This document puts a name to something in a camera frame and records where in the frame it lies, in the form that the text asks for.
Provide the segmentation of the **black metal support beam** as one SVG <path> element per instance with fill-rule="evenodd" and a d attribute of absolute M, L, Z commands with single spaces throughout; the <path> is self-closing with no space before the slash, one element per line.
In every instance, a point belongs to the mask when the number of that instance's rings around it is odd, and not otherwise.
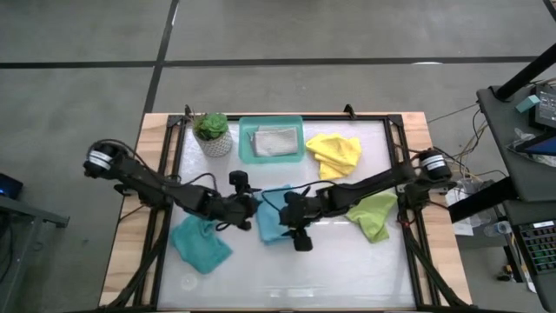
<path fill-rule="evenodd" d="M 519 197 L 511 178 L 504 178 L 450 205 L 448 211 L 450 213 L 451 222 L 457 223 L 483 210 L 503 203 L 506 200 L 516 200 Z"/>

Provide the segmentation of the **black tablet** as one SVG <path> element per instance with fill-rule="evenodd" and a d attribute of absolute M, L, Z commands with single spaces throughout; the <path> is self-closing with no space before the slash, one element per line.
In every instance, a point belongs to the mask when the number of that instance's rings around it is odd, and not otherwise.
<path fill-rule="evenodd" d="M 556 157 L 556 131 L 534 137 L 515 147 L 517 152 Z"/>

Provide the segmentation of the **grey metal desk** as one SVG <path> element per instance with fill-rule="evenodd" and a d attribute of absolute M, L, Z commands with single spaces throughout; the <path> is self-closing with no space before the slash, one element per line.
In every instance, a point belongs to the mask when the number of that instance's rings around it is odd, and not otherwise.
<path fill-rule="evenodd" d="M 6 196 L 0 196 L 0 218 L 2 219 L 0 225 L 7 229 L 12 224 L 15 215 L 38 218 L 42 222 L 53 223 L 57 228 L 66 228 L 70 220 L 68 216 L 58 215 Z"/>

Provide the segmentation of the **black device with blue light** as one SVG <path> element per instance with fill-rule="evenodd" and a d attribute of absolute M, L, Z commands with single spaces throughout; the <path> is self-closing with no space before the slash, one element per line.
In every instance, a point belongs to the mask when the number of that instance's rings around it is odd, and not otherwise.
<path fill-rule="evenodd" d="M 23 183 L 0 173 L 0 196 L 17 200 L 22 192 Z"/>

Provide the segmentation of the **small teal block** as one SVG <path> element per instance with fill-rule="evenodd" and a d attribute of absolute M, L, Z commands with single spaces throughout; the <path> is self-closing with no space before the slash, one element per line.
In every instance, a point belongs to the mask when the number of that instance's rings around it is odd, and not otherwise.
<path fill-rule="evenodd" d="M 540 103 L 540 99 L 536 96 L 536 95 L 531 95 L 526 97 L 524 100 L 522 100 L 520 103 L 518 103 L 515 106 L 515 109 L 519 112 L 519 113 L 525 113 L 527 111 L 529 111 L 531 108 L 533 108 L 534 106 L 536 106 L 537 104 Z"/>

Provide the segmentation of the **black desk monitor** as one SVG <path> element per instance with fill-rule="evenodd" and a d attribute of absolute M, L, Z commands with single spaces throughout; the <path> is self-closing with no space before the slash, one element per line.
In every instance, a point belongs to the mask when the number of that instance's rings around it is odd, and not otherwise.
<path fill-rule="evenodd" d="M 556 87 L 536 84 L 530 93 L 539 103 L 529 110 L 529 125 L 539 130 L 556 130 Z"/>

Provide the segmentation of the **grey side desk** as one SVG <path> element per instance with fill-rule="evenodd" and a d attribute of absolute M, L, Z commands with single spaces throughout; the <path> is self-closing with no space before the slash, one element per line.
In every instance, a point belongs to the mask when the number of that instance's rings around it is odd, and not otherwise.
<path fill-rule="evenodd" d="M 511 102 L 501 102 L 490 89 L 476 92 L 480 109 L 520 199 L 527 202 L 556 201 L 556 167 L 537 163 L 507 148 L 516 139 L 515 129 L 535 136 L 542 133 L 531 128 L 528 116 L 515 109 L 528 95 L 529 89 L 522 89 L 513 95 Z"/>

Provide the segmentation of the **grey waffle microfiber towel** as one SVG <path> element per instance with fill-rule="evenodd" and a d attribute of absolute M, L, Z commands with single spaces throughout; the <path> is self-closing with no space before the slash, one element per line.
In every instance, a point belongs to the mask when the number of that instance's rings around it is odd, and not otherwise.
<path fill-rule="evenodd" d="M 295 127 L 260 126 L 248 133 L 248 138 L 257 157 L 279 157 L 294 154 L 299 148 L 298 132 Z"/>

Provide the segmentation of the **yellow microfiber towel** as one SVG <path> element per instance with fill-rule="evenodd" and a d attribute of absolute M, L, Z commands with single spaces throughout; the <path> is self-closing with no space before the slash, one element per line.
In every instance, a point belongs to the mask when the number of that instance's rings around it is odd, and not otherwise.
<path fill-rule="evenodd" d="M 349 176 L 355 170 L 362 152 L 359 138 L 345 138 L 338 133 L 318 134 L 306 142 L 306 148 L 319 163 L 321 180 Z"/>

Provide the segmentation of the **lime green microfiber towel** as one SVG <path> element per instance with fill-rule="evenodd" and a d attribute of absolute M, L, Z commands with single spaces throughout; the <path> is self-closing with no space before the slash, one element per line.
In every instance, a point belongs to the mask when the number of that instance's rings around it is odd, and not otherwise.
<path fill-rule="evenodd" d="M 397 199 L 395 194 L 387 191 L 365 197 L 347 212 L 346 218 L 360 226 L 370 243 L 384 241 L 389 238 L 387 218 Z"/>

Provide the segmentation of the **teal translucent plastic bin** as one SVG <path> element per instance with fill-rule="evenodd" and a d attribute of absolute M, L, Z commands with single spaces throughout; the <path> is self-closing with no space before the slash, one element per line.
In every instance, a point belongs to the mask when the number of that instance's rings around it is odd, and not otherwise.
<path fill-rule="evenodd" d="M 296 153 L 285 156 L 258 157 L 248 138 L 248 133 L 256 131 L 260 126 L 295 127 L 298 132 L 299 148 Z M 264 116 L 242 117 L 238 132 L 239 157 L 244 163 L 297 163 L 305 154 L 303 121 L 301 116 Z"/>

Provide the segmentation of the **white triangle-patterned plant pot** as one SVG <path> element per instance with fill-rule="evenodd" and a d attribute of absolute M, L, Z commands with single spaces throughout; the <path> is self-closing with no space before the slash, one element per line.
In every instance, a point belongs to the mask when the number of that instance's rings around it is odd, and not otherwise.
<path fill-rule="evenodd" d="M 193 134 L 202 152 L 208 157 L 223 157 L 232 150 L 233 138 L 229 130 L 211 140 L 201 139 L 195 131 Z"/>

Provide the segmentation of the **black metal pole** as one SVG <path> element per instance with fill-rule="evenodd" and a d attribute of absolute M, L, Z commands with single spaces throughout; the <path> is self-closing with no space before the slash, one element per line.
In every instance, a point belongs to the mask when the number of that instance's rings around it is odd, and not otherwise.
<path fill-rule="evenodd" d="M 506 101 L 517 91 L 529 84 L 535 77 L 556 63 L 556 43 L 531 61 L 523 70 L 504 83 L 494 96 L 500 101 Z"/>

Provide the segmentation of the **teal microfiber towel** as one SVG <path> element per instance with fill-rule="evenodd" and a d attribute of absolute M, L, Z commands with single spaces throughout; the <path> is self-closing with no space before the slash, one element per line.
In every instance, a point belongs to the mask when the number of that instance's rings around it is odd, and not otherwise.
<path fill-rule="evenodd" d="M 170 232 L 170 242 L 181 259 L 203 275 L 214 271 L 233 253 L 218 236 L 216 226 L 214 221 L 187 216 Z"/>

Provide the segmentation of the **keyboard with colourful keys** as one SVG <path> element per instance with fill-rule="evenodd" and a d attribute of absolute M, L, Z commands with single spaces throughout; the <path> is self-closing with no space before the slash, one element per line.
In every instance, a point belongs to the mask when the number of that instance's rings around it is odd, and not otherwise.
<path fill-rule="evenodd" d="M 556 273 L 556 220 L 514 225 L 513 233 L 534 275 Z"/>

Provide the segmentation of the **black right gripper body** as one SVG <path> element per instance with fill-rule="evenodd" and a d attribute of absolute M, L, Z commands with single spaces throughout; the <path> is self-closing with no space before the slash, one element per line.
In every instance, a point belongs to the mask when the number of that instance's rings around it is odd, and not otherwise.
<path fill-rule="evenodd" d="M 290 229 L 299 229 L 323 217 L 337 215 L 337 209 L 323 193 L 316 196 L 288 191 L 284 195 L 286 206 L 280 210 L 280 224 Z"/>

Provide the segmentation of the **clear plastic bottle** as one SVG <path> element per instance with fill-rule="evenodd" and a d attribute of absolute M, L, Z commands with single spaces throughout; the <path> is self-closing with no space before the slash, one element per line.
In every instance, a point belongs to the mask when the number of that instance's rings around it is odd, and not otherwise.
<path fill-rule="evenodd" d="M 483 229 L 484 235 L 487 237 L 504 236 L 511 234 L 512 226 L 508 221 L 499 221 L 497 223 L 492 223 L 487 225 Z"/>

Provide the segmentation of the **light blue microfiber towel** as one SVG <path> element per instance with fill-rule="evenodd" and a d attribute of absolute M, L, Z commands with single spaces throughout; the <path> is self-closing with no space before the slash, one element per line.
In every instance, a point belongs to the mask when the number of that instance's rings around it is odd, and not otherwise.
<path fill-rule="evenodd" d="M 266 245 L 288 240 L 289 236 L 284 236 L 288 228 L 280 224 L 279 211 L 286 206 L 284 195 L 289 185 L 279 187 L 278 190 L 258 192 L 255 198 L 260 201 L 255 220 L 259 231 L 260 239 Z"/>

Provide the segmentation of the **green artificial succulent plant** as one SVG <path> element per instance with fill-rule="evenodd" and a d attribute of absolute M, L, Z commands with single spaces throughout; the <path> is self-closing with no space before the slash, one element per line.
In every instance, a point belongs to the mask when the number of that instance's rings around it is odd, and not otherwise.
<path fill-rule="evenodd" d="M 205 113 L 194 118 L 194 133 L 203 141 L 212 141 L 228 131 L 228 119 L 222 113 Z"/>

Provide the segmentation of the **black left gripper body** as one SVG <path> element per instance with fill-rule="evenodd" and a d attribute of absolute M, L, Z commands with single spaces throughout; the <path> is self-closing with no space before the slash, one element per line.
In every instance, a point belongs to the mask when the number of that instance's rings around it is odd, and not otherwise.
<path fill-rule="evenodd" d="M 212 199 L 212 219 L 240 230 L 250 230 L 249 218 L 255 215 L 258 206 L 259 201 L 248 194 L 215 197 Z"/>

